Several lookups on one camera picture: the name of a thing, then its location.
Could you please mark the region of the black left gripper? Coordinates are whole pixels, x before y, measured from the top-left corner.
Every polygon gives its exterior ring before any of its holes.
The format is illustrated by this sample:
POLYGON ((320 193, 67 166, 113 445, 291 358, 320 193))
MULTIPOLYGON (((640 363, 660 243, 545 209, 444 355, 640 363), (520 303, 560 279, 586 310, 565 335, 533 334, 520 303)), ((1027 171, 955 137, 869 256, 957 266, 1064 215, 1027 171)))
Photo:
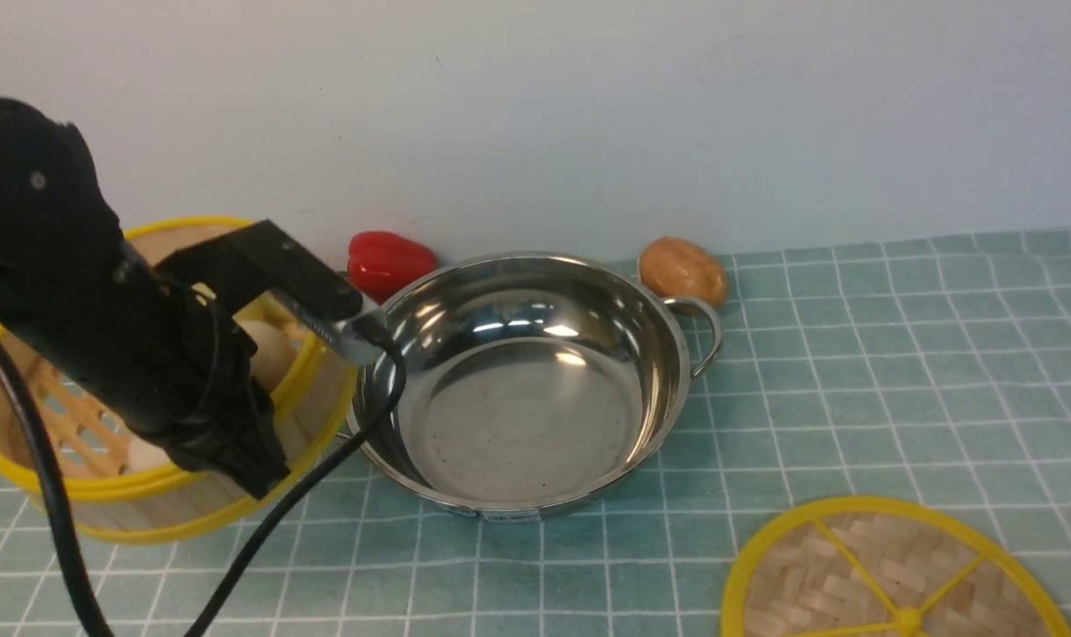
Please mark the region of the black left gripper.
POLYGON ((272 403, 248 375, 255 347, 191 287, 139 257, 9 266, 4 285, 5 327, 180 468, 256 499, 287 476, 272 403))

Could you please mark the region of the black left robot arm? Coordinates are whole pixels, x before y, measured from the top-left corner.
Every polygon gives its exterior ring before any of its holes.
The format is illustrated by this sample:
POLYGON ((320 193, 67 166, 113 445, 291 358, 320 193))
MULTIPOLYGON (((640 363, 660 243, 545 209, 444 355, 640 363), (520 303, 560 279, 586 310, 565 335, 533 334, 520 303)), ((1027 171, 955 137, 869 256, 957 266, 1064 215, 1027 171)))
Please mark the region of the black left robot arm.
POLYGON ((288 475, 255 343, 159 274, 103 198, 82 134, 0 98, 0 323, 188 472, 263 499, 288 475))

